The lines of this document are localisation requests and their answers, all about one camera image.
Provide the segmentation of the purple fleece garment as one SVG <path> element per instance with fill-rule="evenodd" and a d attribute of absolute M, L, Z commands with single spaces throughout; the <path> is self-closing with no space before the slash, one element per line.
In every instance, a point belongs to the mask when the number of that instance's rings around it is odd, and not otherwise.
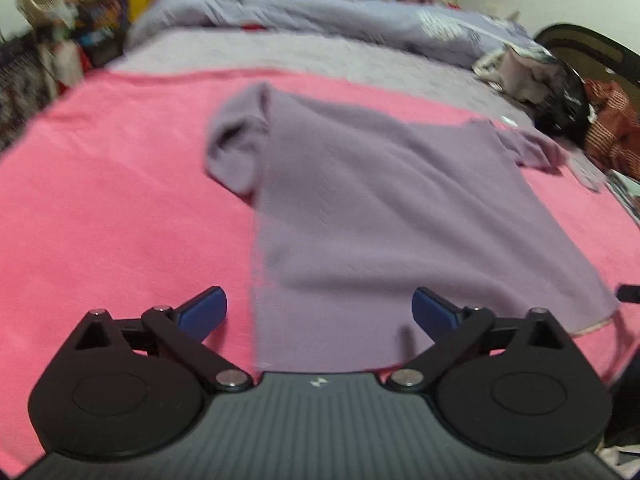
<path fill-rule="evenodd" d="M 422 286 L 506 318 L 545 308 L 570 333 L 618 307 L 523 177 L 564 164 L 543 134 L 401 122 L 254 84 L 215 114 L 205 160 L 254 207 L 261 370 L 408 360 L 430 344 L 411 314 Z"/>

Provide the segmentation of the pink towel blanket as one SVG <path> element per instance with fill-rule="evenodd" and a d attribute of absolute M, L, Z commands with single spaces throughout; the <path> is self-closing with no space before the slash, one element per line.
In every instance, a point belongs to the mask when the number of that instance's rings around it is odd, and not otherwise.
<path fill-rule="evenodd" d="M 301 96 L 453 125 L 467 110 L 276 70 L 181 76 L 102 72 L 29 125 L 1 159 L 1 463 L 21 479 L 609 479 L 584 453 L 504 462 L 456 440 L 427 405 L 373 376 L 270 375 L 222 396 L 186 438 L 151 456 L 83 463 L 42 455 L 27 398 L 87 311 L 133 318 L 219 285 L 230 309 L 214 341 L 254 364 L 253 213 L 204 174 L 209 117 L 267 81 Z"/>

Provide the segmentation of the red striped cloth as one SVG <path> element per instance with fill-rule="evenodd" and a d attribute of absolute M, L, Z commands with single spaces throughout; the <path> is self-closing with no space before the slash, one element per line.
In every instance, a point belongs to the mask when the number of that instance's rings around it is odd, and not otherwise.
<path fill-rule="evenodd" d="M 639 114 L 615 81 L 585 81 L 590 105 L 596 112 L 585 137 L 586 155 L 602 170 L 614 169 L 639 179 Z"/>

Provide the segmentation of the beige black clothing pile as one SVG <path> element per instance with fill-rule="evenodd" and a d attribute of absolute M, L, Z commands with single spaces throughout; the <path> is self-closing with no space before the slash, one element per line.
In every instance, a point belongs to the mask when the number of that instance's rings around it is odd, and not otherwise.
<path fill-rule="evenodd" d="M 574 68 L 546 49 L 507 44 L 476 61 L 473 72 L 523 105 L 540 132 L 575 144 L 584 142 L 591 125 L 585 83 Z"/>

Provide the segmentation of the lavender patterned bed sheet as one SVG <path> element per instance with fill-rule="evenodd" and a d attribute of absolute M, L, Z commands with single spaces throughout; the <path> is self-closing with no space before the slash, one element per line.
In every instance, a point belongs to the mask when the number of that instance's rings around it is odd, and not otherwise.
<path fill-rule="evenodd" d="M 501 119 L 510 126 L 533 125 L 525 110 L 476 79 L 469 70 L 341 37 L 172 28 L 128 51 L 108 67 L 155 75 L 223 68 L 294 70 L 407 93 Z"/>

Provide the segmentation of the patterned dark cloth cover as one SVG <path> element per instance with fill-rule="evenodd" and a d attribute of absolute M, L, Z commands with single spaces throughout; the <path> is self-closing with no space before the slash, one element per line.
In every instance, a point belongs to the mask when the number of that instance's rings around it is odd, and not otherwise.
<path fill-rule="evenodd" d="M 1 44 L 1 151 L 14 144 L 27 123 L 54 99 L 53 80 L 36 39 L 29 32 Z"/>

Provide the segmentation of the blue-grey floral duvet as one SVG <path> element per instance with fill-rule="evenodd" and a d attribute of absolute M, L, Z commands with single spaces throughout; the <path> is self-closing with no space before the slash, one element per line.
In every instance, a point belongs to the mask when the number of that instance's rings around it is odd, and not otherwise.
<path fill-rule="evenodd" d="M 539 47 L 513 22 L 388 0 L 155 0 L 130 26 L 126 46 L 135 48 L 174 27 L 246 26 L 382 44 L 462 68 L 505 46 Z"/>

